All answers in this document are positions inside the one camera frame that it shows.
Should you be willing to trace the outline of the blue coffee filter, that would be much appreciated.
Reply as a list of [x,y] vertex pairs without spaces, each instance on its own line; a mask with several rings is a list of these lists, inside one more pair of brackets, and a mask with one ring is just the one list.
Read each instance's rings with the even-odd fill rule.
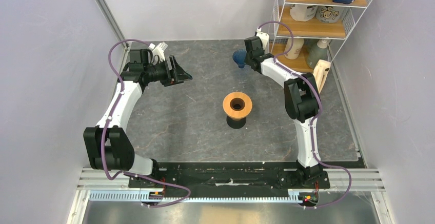
[[245,49],[238,49],[236,50],[233,55],[232,59],[237,64],[237,66],[242,69],[245,67],[245,58],[246,58],[247,51]]

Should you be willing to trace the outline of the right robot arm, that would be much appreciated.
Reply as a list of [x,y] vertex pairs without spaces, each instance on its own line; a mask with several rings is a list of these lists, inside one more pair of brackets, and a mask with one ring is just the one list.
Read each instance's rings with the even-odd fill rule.
[[322,108],[314,76],[296,72],[272,54],[265,53],[258,36],[245,39],[244,44],[247,51],[244,63],[284,89],[285,110],[294,121],[298,139],[296,181],[308,188],[323,172],[317,152],[317,117]]

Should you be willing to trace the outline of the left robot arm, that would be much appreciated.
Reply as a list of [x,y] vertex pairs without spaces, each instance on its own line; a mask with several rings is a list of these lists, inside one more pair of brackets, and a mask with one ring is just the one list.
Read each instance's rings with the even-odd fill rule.
[[131,50],[129,59],[106,113],[94,127],[84,130],[84,143],[91,168],[140,174],[142,182],[152,188],[160,183],[161,174],[155,169],[154,159],[135,153],[125,132],[128,121],[150,83],[159,82],[168,87],[192,80],[192,76],[173,55],[165,58],[156,50]]

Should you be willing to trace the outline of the orange coffee dripper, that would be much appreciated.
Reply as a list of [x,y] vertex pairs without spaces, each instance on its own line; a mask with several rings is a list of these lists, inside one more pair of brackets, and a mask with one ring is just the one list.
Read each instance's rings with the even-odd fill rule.
[[231,92],[223,100],[227,124],[233,129],[240,129],[246,124],[246,118],[252,108],[251,98],[243,92]]

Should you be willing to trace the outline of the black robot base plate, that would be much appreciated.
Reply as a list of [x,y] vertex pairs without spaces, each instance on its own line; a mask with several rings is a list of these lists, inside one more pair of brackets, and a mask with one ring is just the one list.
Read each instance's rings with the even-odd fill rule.
[[164,188],[165,197],[255,198],[285,197],[289,189],[330,189],[332,175],[323,172],[309,180],[297,176],[297,162],[160,162],[151,178],[171,185],[163,186],[146,179],[128,177],[126,189]]

